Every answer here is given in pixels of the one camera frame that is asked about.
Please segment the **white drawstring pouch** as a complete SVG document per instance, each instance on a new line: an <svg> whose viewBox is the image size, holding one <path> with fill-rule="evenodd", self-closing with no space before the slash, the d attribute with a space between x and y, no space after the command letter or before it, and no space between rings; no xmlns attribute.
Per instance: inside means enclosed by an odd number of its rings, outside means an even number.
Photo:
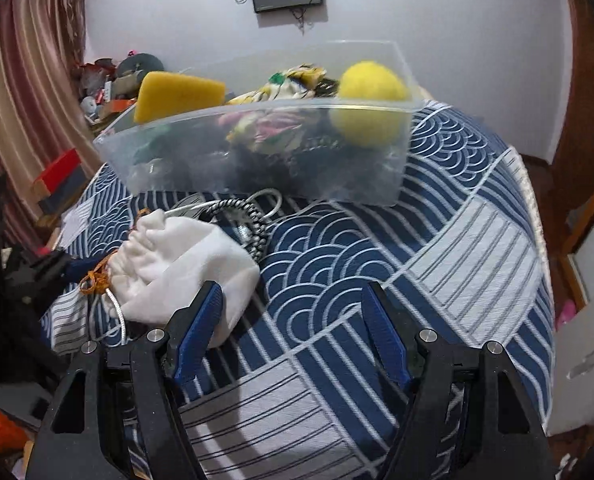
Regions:
<svg viewBox="0 0 594 480"><path fill-rule="evenodd" d="M140 218L107 261L110 290L123 317L166 325L205 281L220 285L224 306L209 346L230 337L259 282L257 262L219 226L161 209Z"/></svg>

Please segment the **yellow sponge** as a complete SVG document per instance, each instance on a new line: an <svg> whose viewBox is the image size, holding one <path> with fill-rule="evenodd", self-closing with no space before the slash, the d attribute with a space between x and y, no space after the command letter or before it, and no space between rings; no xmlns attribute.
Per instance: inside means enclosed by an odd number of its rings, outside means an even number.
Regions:
<svg viewBox="0 0 594 480"><path fill-rule="evenodd" d="M178 114L220 106L227 86L196 76L149 72L142 80L133 120L137 125Z"/></svg>

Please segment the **yellow felt doll head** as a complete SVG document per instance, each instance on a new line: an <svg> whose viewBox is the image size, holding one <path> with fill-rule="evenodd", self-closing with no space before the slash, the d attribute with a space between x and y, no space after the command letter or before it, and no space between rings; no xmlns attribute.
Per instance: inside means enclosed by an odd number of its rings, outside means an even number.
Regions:
<svg viewBox="0 0 594 480"><path fill-rule="evenodd" d="M410 98L410 88L390 68L361 61L341 75L341 103L329 110L329 120L349 144L382 148L398 138L407 114L397 107Z"/></svg>

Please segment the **red box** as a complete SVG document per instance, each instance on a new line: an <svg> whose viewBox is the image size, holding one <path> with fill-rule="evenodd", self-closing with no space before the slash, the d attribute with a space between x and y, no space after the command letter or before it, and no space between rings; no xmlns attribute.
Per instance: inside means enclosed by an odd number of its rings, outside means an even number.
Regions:
<svg viewBox="0 0 594 480"><path fill-rule="evenodd" d="M31 193L36 200L52 195L76 168L81 165L79 153L75 148L60 154L50 162L34 179Z"/></svg>

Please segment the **blue white patterned tablecloth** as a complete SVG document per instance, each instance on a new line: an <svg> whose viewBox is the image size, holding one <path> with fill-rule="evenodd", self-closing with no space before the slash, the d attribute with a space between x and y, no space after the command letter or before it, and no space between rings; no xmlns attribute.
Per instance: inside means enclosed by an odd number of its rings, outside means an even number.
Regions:
<svg viewBox="0 0 594 480"><path fill-rule="evenodd" d="M541 422L552 411L554 307L521 156L460 110L412 119L388 207L261 196L261 280L186 388L187 435L211 479L372 479L407 407L362 319L366 281L453 344L498 341Z"/></svg>

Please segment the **striped red beige curtain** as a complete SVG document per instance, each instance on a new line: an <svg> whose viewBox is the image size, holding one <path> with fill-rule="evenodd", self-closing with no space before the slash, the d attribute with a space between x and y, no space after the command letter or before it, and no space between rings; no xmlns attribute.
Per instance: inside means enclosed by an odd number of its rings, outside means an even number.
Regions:
<svg viewBox="0 0 594 480"><path fill-rule="evenodd" d="M8 193L4 232L41 246L32 183L54 159L76 150L87 176L100 166L76 88L83 63L84 0L0 0L0 174Z"/></svg>

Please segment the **grey green dinosaur plush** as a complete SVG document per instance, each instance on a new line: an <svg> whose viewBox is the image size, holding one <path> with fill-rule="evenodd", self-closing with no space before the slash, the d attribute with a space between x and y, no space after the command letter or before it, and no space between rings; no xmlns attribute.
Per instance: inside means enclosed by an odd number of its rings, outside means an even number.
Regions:
<svg viewBox="0 0 594 480"><path fill-rule="evenodd" d="M116 68L116 75L123 77L131 73L139 73L143 78L149 72L164 72L165 66L159 58L149 53L135 53L121 61Z"/></svg>

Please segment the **brown wooden door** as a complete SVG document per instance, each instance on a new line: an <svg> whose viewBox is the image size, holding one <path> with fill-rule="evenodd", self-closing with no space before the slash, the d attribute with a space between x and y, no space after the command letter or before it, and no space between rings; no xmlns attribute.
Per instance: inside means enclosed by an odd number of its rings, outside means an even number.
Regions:
<svg viewBox="0 0 594 480"><path fill-rule="evenodd" d="M553 162L524 162L544 225L547 248L563 251L573 232L568 215L584 209L594 192L594 0L566 0L572 25L572 73Z"/></svg>

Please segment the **floral patterned cloth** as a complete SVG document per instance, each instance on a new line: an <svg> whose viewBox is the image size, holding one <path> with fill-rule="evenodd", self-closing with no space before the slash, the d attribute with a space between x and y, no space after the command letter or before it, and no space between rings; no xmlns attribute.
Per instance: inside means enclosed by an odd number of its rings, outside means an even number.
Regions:
<svg viewBox="0 0 594 480"><path fill-rule="evenodd" d="M337 96L339 82L321 66L300 64L271 75L259 89L235 96L227 105L245 105L275 100L311 100ZM253 153L276 155L297 150L306 128L318 122L315 114L292 107L265 107L230 112L218 119L227 128L227 142Z"/></svg>

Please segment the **clear plastic storage bin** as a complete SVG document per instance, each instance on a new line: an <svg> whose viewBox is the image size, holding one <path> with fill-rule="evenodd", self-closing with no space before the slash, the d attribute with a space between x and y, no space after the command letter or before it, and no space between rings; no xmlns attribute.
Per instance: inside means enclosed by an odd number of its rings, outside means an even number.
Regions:
<svg viewBox="0 0 594 480"><path fill-rule="evenodd" d="M398 44L304 44L187 73L224 84L222 104L142 125L126 112L95 139L131 193L276 188L307 200L396 202L424 103Z"/></svg>

